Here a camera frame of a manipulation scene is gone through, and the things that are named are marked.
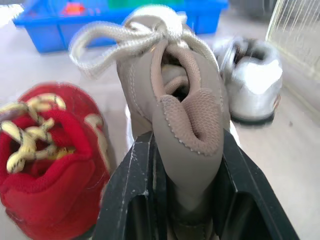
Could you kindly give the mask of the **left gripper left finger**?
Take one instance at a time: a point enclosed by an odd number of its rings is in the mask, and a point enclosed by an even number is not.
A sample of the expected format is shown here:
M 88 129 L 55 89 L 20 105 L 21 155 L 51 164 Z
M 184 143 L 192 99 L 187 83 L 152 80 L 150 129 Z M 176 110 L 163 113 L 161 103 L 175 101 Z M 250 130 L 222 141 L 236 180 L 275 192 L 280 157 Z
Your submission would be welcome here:
M 136 138 L 112 174 L 92 238 L 167 239 L 167 176 L 153 132 Z

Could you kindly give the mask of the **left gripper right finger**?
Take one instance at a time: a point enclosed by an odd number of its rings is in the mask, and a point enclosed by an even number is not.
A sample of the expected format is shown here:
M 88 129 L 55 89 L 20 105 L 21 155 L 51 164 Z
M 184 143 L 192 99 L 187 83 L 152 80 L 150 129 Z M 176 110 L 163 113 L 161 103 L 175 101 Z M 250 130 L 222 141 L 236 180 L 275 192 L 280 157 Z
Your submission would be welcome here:
M 263 171 L 228 131 L 212 190 L 213 225 L 219 239 L 299 238 Z

